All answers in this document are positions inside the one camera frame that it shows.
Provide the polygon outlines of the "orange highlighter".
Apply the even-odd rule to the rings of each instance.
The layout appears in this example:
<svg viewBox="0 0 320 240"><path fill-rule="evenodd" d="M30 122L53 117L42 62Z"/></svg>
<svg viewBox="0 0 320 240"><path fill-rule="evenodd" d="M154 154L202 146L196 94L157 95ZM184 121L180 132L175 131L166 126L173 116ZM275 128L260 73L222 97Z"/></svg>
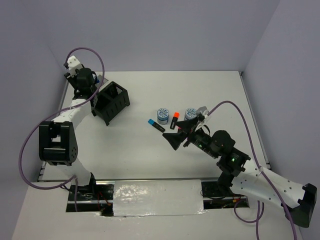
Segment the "orange highlighter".
<svg viewBox="0 0 320 240"><path fill-rule="evenodd" d="M170 129L171 130L175 129L175 126L176 126L176 123L177 123L179 117L180 117L180 113L179 112L175 112L173 114L173 117L172 117L172 120L171 120L171 124L170 124Z"/></svg>

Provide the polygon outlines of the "blue highlighter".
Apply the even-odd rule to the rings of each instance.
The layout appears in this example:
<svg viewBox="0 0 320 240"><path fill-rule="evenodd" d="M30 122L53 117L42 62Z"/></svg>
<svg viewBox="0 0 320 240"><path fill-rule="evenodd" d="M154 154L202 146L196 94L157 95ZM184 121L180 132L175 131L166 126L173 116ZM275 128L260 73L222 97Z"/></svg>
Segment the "blue highlighter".
<svg viewBox="0 0 320 240"><path fill-rule="evenodd" d="M157 129L158 131L160 131L161 133L164 133L166 130L160 125L158 124L157 122L155 122L154 120L152 119L149 119L148 120L148 123L153 126L155 129Z"/></svg>

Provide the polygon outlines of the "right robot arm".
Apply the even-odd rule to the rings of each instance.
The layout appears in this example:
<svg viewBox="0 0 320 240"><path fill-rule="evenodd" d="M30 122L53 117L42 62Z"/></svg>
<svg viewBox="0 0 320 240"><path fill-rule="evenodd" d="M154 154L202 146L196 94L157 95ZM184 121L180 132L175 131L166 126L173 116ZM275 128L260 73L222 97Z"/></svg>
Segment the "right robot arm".
<svg viewBox="0 0 320 240"><path fill-rule="evenodd" d="M308 228L317 201L317 188L286 179L265 167L257 167L251 158L235 148L236 142L225 130L213 135L197 126L198 121L178 121L177 133L163 133L174 150L179 146L195 147L217 159L222 171L217 181L217 190L223 196L231 193L244 195L258 201L288 209L293 223Z"/></svg>

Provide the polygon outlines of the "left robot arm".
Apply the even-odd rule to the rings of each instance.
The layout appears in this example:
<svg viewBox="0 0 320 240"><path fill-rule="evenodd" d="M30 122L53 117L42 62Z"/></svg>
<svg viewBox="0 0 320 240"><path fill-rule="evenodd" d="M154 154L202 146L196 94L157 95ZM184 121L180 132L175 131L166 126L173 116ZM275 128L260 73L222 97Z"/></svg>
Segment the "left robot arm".
<svg viewBox="0 0 320 240"><path fill-rule="evenodd" d="M75 70L75 75L68 73L67 80L74 88L70 107L51 121L42 121L39 125L39 158L51 166L57 167L71 181L71 191L91 200L97 196L98 187L94 175L89 172L78 158L79 148L75 129L82 120L92 114L98 98L97 75L90 68Z"/></svg>

